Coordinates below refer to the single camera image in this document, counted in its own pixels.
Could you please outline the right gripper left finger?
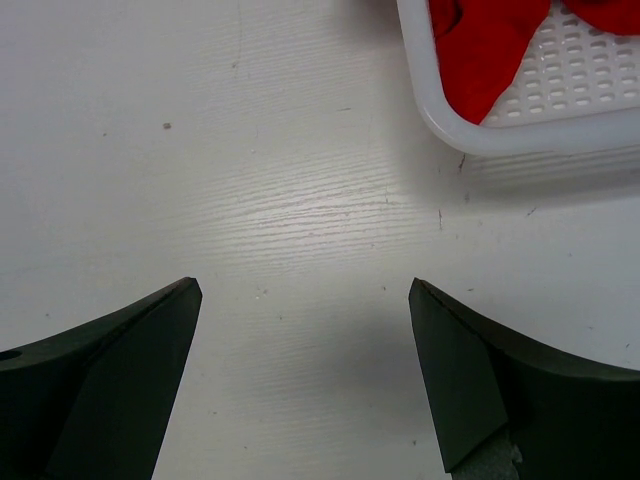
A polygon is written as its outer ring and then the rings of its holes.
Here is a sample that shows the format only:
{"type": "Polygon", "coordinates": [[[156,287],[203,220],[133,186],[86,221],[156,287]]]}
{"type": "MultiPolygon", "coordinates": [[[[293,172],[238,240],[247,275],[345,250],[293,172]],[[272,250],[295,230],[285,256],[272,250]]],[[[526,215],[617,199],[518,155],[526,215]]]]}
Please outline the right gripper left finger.
{"type": "Polygon", "coordinates": [[[2,352],[2,478],[151,478],[201,302],[186,277],[2,352]]]}

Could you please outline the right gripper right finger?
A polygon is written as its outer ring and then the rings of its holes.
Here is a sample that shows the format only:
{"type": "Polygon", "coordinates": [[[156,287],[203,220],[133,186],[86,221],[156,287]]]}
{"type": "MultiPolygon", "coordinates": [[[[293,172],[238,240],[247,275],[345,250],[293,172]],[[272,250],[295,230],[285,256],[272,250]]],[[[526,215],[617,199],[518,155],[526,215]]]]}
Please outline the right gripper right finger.
{"type": "Polygon", "coordinates": [[[635,479],[639,374],[503,326],[423,280],[411,324],[454,479],[635,479]]]}

